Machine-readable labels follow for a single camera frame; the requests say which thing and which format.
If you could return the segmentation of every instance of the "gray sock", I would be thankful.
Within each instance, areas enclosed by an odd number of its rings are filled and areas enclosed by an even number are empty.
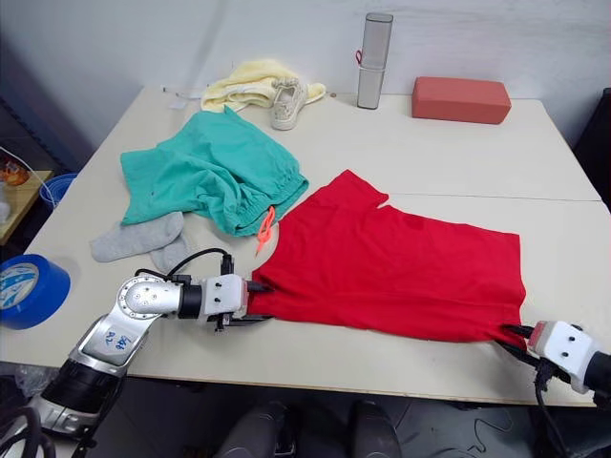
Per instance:
[[[117,223],[109,232],[90,242],[92,256],[98,262],[109,262],[157,250],[172,243],[182,232],[183,225],[182,212],[139,224]]]
[[[189,251],[189,243],[186,237],[180,234],[169,245],[152,251],[151,258],[157,270],[162,274],[167,274],[175,265],[190,255]]]

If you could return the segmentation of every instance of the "white sneaker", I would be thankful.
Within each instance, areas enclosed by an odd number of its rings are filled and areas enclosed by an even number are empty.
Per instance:
[[[297,78],[281,78],[273,83],[278,89],[271,107],[271,127],[289,131],[297,124],[297,114],[307,102],[307,86]]]

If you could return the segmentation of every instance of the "blue tape roll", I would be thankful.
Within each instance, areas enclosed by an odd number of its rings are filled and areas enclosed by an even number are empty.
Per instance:
[[[70,291],[70,276],[39,255],[17,256],[0,267],[0,323],[26,329],[47,320]]]

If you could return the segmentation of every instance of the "cable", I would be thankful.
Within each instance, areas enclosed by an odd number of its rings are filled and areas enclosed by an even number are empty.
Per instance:
[[[477,450],[479,453],[486,453],[486,450],[488,449],[486,447],[486,444],[484,444],[484,441],[481,440],[481,438],[479,437],[479,433],[477,432],[477,422],[481,422],[484,425],[491,427],[492,429],[497,430],[498,432],[509,432],[514,428],[514,420],[512,419],[512,416],[509,414],[509,412],[507,411],[506,408],[503,408],[503,410],[505,411],[505,413],[507,414],[507,418],[509,419],[509,426],[508,427],[498,427],[497,425],[493,425],[492,423],[488,422],[487,420],[484,420],[483,418],[476,418],[474,421],[474,436],[475,439],[477,439],[477,442],[479,442],[479,444],[481,445],[481,447],[478,447],[477,445],[473,445],[470,446],[468,448],[468,451],[471,451],[472,449]]]
[[[14,157],[15,159],[17,159],[19,162],[21,162],[23,165],[25,165],[30,172],[32,172],[34,174],[35,177],[38,178],[38,181],[40,181],[40,184],[42,184],[42,187],[45,188],[45,190],[47,191],[47,194],[49,195],[49,199],[51,200],[51,205],[53,206],[53,208],[55,208],[57,206],[57,203],[55,202],[55,199],[53,198],[53,195],[51,194],[51,189],[49,189],[49,186],[47,186],[47,183],[45,183],[42,178],[34,171],[34,169],[32,167],[30,167],[30,164],[28,164],[28,162],[26,162],[25,160],[23,160],[21,157],[14,155],[13,153],[11,153],[9,150],[7,150],[4,146],[0,146],[0,150],[2,150],[3,152],[5,152],[7,155]]]
[[[540,386],[535,386],[535,396],[537,397],[538,406],[541,407],[541,410],[543,411],[543,416],[545,417],[547,425],[550,427],[550,429],[552,429],[552,433],[558,441],[558,445],[560,447],[560,454],[563,458],[568,458],[570,456],[568,449],[566,448],[566,444],[564,444],[564,440],[562,439],[562,435],[560,434],[558,425],[556,425],[556,422],[552,418],[552,415],[550,415],[550,411],[547,409],[547,406],[543,402],[543,395],[541,394]]]
[[[564,444],[564,440],[562,439],[562,435],[556,425],[556,422],[552,418],[545,402],[543,401],[543,395],[541,391],[547,391],[547,383],[554,376],[556,372],[557,366],[550,361],[541,358],[540,363],[537,367],[537,376],[535,377],[535,396],[537,397],[537,404],[541,408],[543,412],[543,417],[545,417],[545,421],[550,429],[552,429],[552,433],[554,434],[554,438],[558,442],[558,446],[560,447],[560,455],[563,458],[569,458],[569,452]]]
[[[223,255],[223,257],[227,257],[227,256],[229,256],[229,253],[227,253],[227,252],[226,252],[225,250],[223,250],[222,248],[207,248],[207,249],[205,249],[205,250],[201,250],[201,251],[198,251],[197,253],[194,253],[193,255],[191,255],[191,256],[189,256],[189,257],[185,258],[184,260],[182,260],[181,262],[179,262],[178,264],[176,264],[176,265],[174,266],[174,268],[173,268],[173,269],[172,269],[170,272],[168,272],[168,275],[167,275],[167,276],[168,276],[168,277],[172,277],[172,276],[173,276],[174,274],[176,274],[176,273],[177,273],[177,272],[178,272],[178,271],[181,269],[181,267],[183,267],[183,266],[184,266],[184,265],[185,265],[187,262],[190,262],[190,261],[194,260],[195,258],[198,258],[198,257],[203,256],[203,255],[207,255],[207,254],[209,254],[209,253],[220,253],[220,254],[222,254],[222,255]]]
[[[42,439],[42,427],[40,425],[40,416],[31,407],[19,407],[11,409],[4,414],[0,415],[0,427],[8,425],[17,418],[24,416],[27,421],[27,428],[20,431],[18,434],[11,436],[7,441],[0,445],[0,453],[4,453],[9,450],[15,443],[25,439],[26,444],[23,447],[21,454],[22,458],[34,458],[38,451],[38,445],[43,441]]]
[[[45,434],[40,436],[40,446],[45,458],[55,458],[55,445],[49,436]]]
[[[405,409],[403,410],[401,417],[399,417],[397,424],[394,426],[395,430],[398,429],[401,426],[401,424],[403,423],[403,420],[405,419],[405,416],[408,414],[408,411],[410,411],[410,407],[412,404],[413,404],[413,401],[411,399],[408,399],[408,404],[405,406]]]
[[[164,279],[166,281],[170,280],[170,278],[167,275],[160,274],[159,272],[156,272],[151,269],[144,269],[144,268],[138,269],[134,275],[137,277],[140,274],[149,274],[149,275],[153,275],[154,277],[159,277],[160,279]]]

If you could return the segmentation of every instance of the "yellow towel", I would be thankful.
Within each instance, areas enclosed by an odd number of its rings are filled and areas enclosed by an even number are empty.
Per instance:
[[[223,107],[227,106],[237,111],[249,103],[270,108],[276,96],[272,83],[279,78],[298,77],[275,60],[244,62],[228,78],[217,81],[204,91],[201,109],[221,112]],[[325,85],[321,83],[308,84],[306,103],[322,98],[326,90]]]

